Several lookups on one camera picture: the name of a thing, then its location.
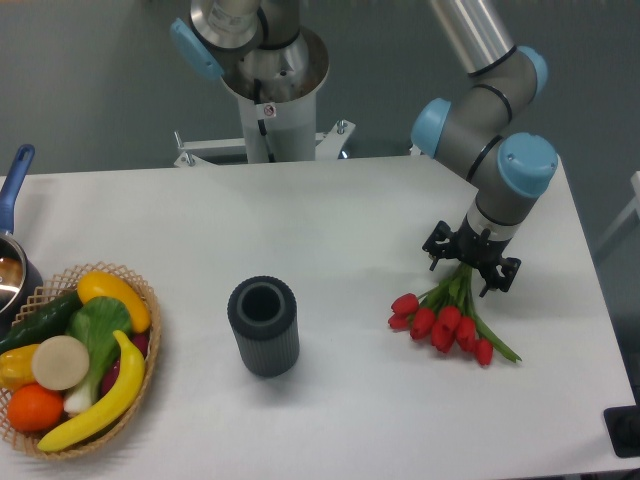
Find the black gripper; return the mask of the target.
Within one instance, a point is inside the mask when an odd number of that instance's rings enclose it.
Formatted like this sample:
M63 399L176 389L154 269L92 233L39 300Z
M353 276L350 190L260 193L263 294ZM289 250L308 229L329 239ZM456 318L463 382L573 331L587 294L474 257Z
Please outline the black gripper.
M515 235L514 225L501 225L483 215L467 214L454 233L440 220L422 245L434 271L442 259L458 259L477 269L485 285L479 296L489 291L508 292L521 266L521 260L505 257L504 250Z

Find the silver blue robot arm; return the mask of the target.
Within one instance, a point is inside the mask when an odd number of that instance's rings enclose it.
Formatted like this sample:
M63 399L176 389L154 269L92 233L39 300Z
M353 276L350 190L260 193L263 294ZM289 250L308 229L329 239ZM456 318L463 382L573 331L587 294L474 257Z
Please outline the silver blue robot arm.
M477 194L459 228L439 223L424 250L433 261L457 259L477 270L489 290L507 291L520 261L506 257L505 248L548 188L559 158L544 138L505 129L544 89L547 64L513 42L489 1L431 7L472 86L456 102L429 102L411 141ZM316 93L328 74L328 52L302 26L297 2L195 1L169 32L194 71L236 97L250 162L320 158Z

